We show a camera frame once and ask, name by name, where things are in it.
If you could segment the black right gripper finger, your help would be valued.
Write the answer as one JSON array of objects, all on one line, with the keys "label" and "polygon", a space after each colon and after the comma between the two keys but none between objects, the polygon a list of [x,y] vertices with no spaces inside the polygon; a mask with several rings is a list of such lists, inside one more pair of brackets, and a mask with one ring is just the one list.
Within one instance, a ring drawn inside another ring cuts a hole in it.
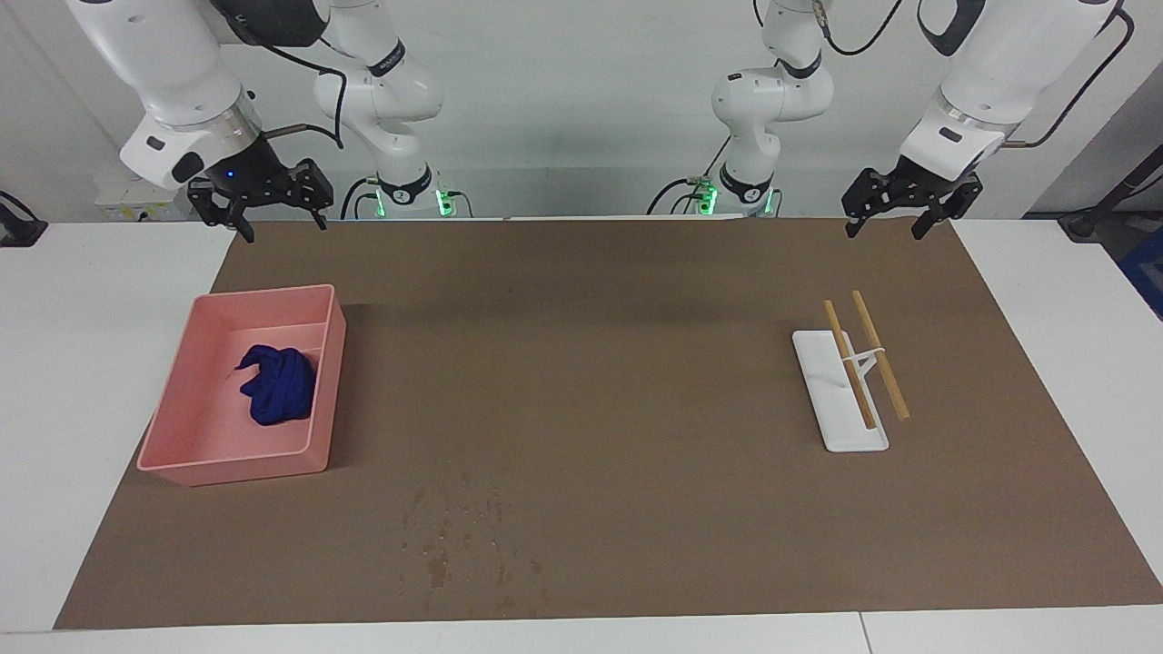
[{"label": "black right gripper finger", "polygon": [[206,226],[224,227],[237,232],[247,243],[254,243],[254,227],[245,219],[248,208],[244,199],[230,194],[224,196],[224,204],[220,206],[214,199],[219,194],[219,187],[211,179],[191,179],[187,183],[187,199],[195,209],[198,216]]},{"label": "black right gripper finger", "polygon": [[288,169],[288,206],[309,213],[320,232],[327,232],[324,211],[333,206],[333,186],[316,161],[304,158]]}]

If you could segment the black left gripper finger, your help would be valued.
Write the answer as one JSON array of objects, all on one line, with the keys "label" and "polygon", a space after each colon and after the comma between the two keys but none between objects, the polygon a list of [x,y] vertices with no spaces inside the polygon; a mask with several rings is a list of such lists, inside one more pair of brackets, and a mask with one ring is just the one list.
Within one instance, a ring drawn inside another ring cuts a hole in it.
[{"label": "black left gripper finger", "polygon": [[846,234],[849,239],[859,235],[869,219],[896,207],[896,178],[889,173],[877,173],[872,168],[859,171],[855,182],[840,198],[840,207],[846,215]]},{"label": "black left gripper finger", "polygon": [[963,218],[982,191],[982,180],[978,177],[968,177],[966,182],[959,183],[959,186],[944,200],[932,192],[926,192],[922,204],[925,212],[913,223],[912,236],[916,241],[922,240],[939,223]]}]

